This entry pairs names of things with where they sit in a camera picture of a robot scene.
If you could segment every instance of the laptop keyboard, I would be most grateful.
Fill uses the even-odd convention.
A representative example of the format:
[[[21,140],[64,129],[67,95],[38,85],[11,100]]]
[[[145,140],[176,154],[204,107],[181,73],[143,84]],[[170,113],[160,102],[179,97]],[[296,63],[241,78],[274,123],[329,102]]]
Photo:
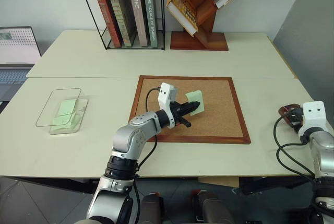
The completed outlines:
[[[0,84],[23,84],[29,70],[0,70]]]

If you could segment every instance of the white table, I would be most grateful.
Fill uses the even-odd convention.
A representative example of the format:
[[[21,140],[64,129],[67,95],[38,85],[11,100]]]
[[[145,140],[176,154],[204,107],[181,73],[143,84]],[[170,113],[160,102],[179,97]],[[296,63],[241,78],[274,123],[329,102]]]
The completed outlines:
[[[138,78],[139,75],[293,78],[265,33],[226,33],[229,51],[108,50],[96,31],[61,33],[28,77]]]
[[[159,143],[140,169],[142,176],[290,175],[275,158],[272,128],[277,110],[290,103],[312,101],[297,79],[234,78],[252,143]],[[127,124],[137,78],[29,78],[0,114],[0,174],[6,176],[97,178],[105,169],[111,137]],[[35,126],[54,89],[79,87],[89,103],[79,132],[49,135]],[[278,126],[282,144],[298,142],[285,123]],[[141,157],[152,148],[147,143]],[[290,151],[313,169],[307,146]],[[292,168],[298,167],[286,161]]]

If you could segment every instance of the laptop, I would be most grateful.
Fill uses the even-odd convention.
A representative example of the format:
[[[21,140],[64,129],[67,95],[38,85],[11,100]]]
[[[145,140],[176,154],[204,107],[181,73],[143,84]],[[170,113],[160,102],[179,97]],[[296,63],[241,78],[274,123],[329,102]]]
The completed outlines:
[[[9,101],[40,59],[31,27],[0,27],[0,101]]]

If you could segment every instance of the cork board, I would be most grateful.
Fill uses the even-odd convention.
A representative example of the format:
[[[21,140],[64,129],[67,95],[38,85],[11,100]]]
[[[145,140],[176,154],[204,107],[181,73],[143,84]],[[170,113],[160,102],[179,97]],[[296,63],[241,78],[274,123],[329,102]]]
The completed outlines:
[[[181,104],[187,102],[186,93],[201,90],[205,111],[184,116],[192,124],[189,128],[184,125],[164,128],[158,135],[159,142],[251,143],[232,78],[140,76],[129,120],[145,113],[147,92],[153,87],[160,87],[162,82],[178,89],[176,101]],[[158,91],[153,91],[148,98],[148,111],[158,110]]]

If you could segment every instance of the green sponge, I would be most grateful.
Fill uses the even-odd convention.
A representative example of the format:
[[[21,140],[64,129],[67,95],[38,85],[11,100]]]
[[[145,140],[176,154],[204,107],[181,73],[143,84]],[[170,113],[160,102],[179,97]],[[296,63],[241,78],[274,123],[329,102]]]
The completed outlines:
[[[194,112],[191,112],[190,116],[193,116],[195,114],[198,114],[198,113],[204,111],[204,102],[203,102],[202,91],[197,90],[197,91],[189,92],[189,93],[186,93],[186,96],[188,98],[188,102],[193,102],[193,101],[200,102],[200,105],[198,106],[198,108]]]

